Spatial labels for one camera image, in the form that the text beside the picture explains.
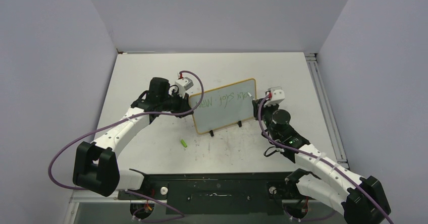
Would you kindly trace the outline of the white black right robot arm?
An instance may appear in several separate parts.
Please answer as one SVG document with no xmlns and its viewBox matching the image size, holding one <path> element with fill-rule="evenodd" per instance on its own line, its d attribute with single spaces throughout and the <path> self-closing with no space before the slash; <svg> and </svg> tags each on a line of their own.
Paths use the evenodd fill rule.
<svg viewBox="0 0 428 224">
<path fill-rule="evenodd" d="M 382 223 L 391 208 L 381 182 L 356 174 L 318 150 L 290 125 L 290 114 L 279 108 L 280 99 L 267 95 L 252 100 L 261 134 L 282 156 L 299 166 L 285 178 L 292 198 L 310 197 L 337 213 L 346 223 Z"/>
</svg>

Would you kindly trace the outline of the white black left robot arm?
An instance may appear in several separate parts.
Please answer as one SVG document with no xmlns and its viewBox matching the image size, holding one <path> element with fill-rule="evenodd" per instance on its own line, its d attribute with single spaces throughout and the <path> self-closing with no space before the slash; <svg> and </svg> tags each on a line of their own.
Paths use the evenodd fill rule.
<svg viewBox="0 0 428 224">
<path fill-rule="evenodd" d="M 93 142 L 82 142 L 76 149 L 73 183 L 76 186 L 110 196 L 114 191 L 127 190 L 138 199 L 150 194 L 150 184 L 136 170 L 120 170 L 117 158 L 130 141 L 160 114 L 182 118 L 190 115 L 189 94 L 193 86 L 188 77 L 170 84 L 167 79 L 154 77 L 149 89 L 132 102 L 120 123 Z"/>
</svg>

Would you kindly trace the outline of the yellow framed whiteboard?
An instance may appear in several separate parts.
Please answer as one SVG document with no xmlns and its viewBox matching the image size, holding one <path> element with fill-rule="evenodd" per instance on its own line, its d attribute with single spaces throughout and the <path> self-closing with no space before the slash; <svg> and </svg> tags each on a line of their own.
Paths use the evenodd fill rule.
<svg viewBox="0 0 428 224">
<path fill-rule="evenodd" d="M 250 92 L 256 97 L 256 80 L 249 78 L 189 96 L 190 107 L 200 105 L 193 112 L 193 121 L 198 134 L 237 124 L 253 118 Z"/>
</svg>

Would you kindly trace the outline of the green marker cap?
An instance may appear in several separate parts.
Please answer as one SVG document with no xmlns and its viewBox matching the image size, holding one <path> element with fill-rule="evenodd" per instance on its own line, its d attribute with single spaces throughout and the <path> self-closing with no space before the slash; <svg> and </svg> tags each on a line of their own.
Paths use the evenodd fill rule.
<svg viewBox="0 0 428 224">
<path fill-rule="evenodd" d="M 183 139 L 181 139 L 180 142 L 184 148 L 187 148 L 187 143 Z"/>
</svg>

